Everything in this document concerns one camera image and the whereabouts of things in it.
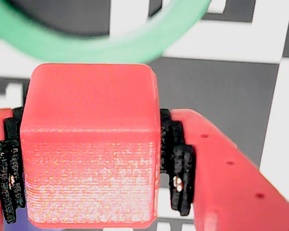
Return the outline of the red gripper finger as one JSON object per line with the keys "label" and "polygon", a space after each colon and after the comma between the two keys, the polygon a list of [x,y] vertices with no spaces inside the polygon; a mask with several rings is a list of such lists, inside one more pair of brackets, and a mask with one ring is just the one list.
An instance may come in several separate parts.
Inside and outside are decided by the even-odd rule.
{"label": "red gripper finger", "polygon": [[161,109],[160,171],[171,207],[198,231],[289,231],[289,203],[214,124],[190,109]]}
{"label": "red gripper finger", "polygon": [[20,125],[23,107],[0,109],[0,231],[3,220],[16,222],[16,209],[26,206]]}

